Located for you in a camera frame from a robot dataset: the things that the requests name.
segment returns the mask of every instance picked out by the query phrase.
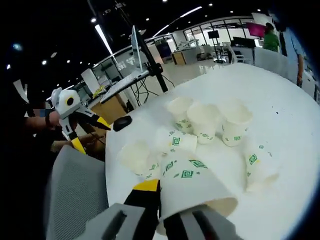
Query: black ceiling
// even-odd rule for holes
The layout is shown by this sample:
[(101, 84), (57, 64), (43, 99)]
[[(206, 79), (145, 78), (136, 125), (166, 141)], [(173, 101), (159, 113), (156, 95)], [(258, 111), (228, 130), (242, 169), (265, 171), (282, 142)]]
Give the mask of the black ceiling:
[[(91, 0), (103, 13), (108, 8), (108, 0)], [(250, 16), (261, 9), (262, 4), (226, 3), (210, 0), (123, 0), (125, 12), (138, 29), (146, 29), (143, 37), (151, 38), (156, 32), (182, 14), (202, 6), (202, 9), (175, 21), (160, 34), (174, 32), (179, 28), (228, 16)], [(5, 23), (6, 50), (4, 72), (6, 81), (21, 79), (29, 84), (29, 95), (43, 99), (51, 94), (57, 84), (63, 88), (79, 82), (80, 74), (88, 68), (88, 63), (101, 61), (109, 55), (106, 47), (91, 23), (94, 16), (87, 0), (25, 1), (11, 0), (5, 5), (7, 15), (12, 20)], [(118, 16), (105, 13), (103, 20), (113, 42), (111, 49), (116, 52), (130, 44), (131, 30)], [(20, 44), (22, 50), (13, 48)]]

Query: cable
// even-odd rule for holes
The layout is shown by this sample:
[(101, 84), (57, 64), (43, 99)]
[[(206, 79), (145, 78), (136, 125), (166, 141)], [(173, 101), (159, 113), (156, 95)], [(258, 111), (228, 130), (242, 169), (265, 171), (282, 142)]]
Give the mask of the cable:
[(165, 75), (162, 75), (162, 77), (164, 77), (165, 79), (167, 79), (172, 85), (173, 87), (175, 88), (176, 86), (174, 85), (174, 83), (172, 81), (170, 81)]
[(106, 145), (105, 142), (101, 141), (99, 138), (97, 138), (92, 132), (90, 132), (90, 134), (95, 138), (97, 139), (100, 143), (102, 143), (103, 145)]

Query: table surface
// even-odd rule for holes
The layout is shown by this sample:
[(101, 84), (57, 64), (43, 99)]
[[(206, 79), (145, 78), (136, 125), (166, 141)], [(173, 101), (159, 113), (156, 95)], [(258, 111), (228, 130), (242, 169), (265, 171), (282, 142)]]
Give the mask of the table surface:
[(131, 85), (139, 82), (141, 79), (147, 77), (149, 75), (149, 71), (146, 70), (144, 72), (140, 71), (133, 71), (130, 75), (126, 76), (124, 79), (118, 81), (115, 85), (110, 87), (105, 95), (100, 100), (100, 103), (105, 103), (109, 99), (111, 99), (114, 95), (120, 93), (121, 91), (125, 90), (126, 88), (130, 87)]
[[(109, 204), (123, 203), (141, 181), (117, 162), (118, 152), (137, 140), (146, 140), (153, 147), (157, 128), (173, 126), (165, 104), (178, 96), (204, 104), (238, 98), (253, 112), (248, 134), (263, 143), (281, 165), (279, 178), (271, 187), (246, 193), (245, 163), (238, 147), (227, 147), (219, 137), (211, 145), (198, 144), (196, 154), (237, 196), (238, 206), (228, 219), (240, 237), (286, 238), (303, 219), (318, 184), (320, 107), (289, 80), (243, 63), (209, 71), (154, 98), (129, 114), (131, 125), (107, 134), (105, 178)], [(166, 237), (156, 234), (154, 239)]]

